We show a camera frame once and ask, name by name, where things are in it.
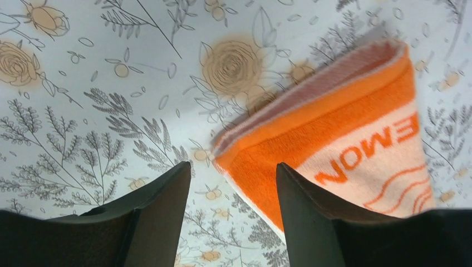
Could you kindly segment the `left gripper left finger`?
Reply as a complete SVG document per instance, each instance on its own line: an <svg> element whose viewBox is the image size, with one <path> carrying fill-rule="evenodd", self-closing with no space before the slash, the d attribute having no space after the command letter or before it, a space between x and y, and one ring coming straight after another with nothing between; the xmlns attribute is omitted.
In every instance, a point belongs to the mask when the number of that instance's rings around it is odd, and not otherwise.
<svg viewBox="0 0 472 267"><path fill-rule="evenodd" d="M2 266L173 266L191 182L181 162L82 215L1 211Z"/></svg>

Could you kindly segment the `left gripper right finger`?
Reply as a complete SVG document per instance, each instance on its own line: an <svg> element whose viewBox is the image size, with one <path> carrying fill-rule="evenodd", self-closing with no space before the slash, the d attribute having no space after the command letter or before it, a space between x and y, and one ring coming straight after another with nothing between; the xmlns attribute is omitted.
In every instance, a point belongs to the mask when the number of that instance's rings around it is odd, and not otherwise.
<svg viewBox="0 0 472 267"><path fill-rule="evenodd" d="M284 163L276 183L289 263L303 266L470 266L471 210L405 219L359 207Z"/></svg>

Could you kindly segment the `orange cartoon towel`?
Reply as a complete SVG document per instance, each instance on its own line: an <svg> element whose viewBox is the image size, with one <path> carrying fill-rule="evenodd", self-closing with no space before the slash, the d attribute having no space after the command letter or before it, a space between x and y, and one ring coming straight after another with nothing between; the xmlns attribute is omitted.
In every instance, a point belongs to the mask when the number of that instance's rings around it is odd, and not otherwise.
<svg viewBox="0 0 472 267"><path fill-rule="evenodd" d="M406 43L359 46L224 133L214 166L280 238L281 162L367 210L431 210L414 74Z"/></svg>

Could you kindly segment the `floral table mat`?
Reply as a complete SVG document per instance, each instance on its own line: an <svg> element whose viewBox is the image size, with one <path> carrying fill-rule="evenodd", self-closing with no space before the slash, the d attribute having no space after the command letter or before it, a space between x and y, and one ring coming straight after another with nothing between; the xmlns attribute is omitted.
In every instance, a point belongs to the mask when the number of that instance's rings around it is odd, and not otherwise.
<svg viewBox="0 0 472 267"><path fill-rule="evenodd" d="M189 161L175 266L288 266L211 147L363 37L409 46L430 196L471 207L470 1L2 1L1 209L82 214Z"/></svg>

